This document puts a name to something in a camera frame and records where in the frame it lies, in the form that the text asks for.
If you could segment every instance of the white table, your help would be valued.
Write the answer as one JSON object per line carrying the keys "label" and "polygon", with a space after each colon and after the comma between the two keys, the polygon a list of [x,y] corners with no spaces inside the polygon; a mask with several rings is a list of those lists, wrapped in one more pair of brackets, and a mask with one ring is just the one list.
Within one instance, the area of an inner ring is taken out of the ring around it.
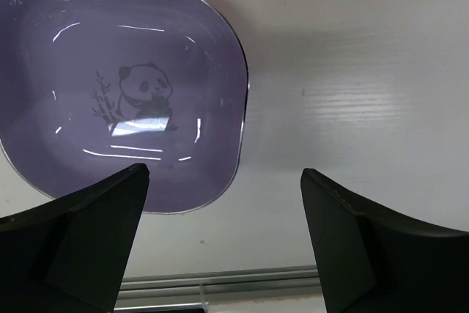
{"label": "white table", "polygon": [[[207,1],[250,68],[240,168],[201,210],[144,215],[127,277],[313,265],[305,167],[469,230],[468,0]],[[46,201],[0,165],[0,216]]]}

